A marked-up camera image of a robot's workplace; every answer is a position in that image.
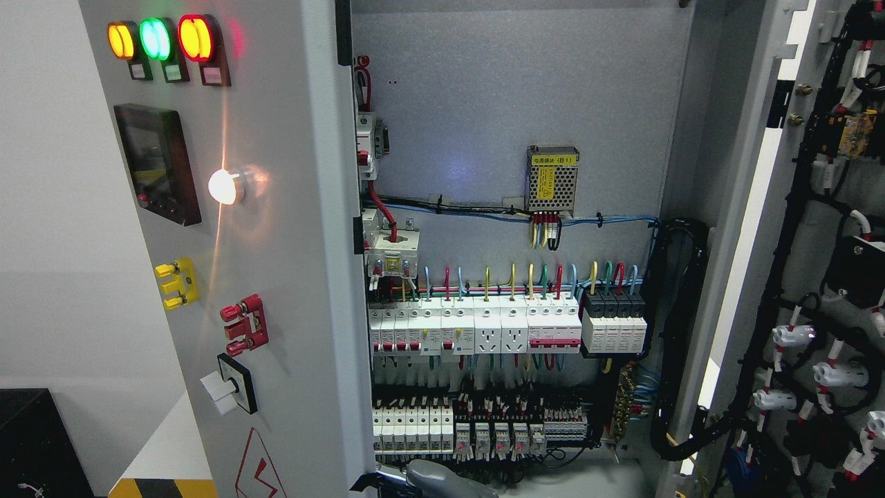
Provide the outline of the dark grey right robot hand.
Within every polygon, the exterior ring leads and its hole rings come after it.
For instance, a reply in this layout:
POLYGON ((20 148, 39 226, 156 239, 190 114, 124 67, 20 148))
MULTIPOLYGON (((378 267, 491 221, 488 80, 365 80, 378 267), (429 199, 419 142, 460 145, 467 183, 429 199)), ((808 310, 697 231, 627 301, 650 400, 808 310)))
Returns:
POLYGON ((446 466, 417 459, 407 466, 407 480, 424 497, 499 497, 489 486, 461 478, 446 466))

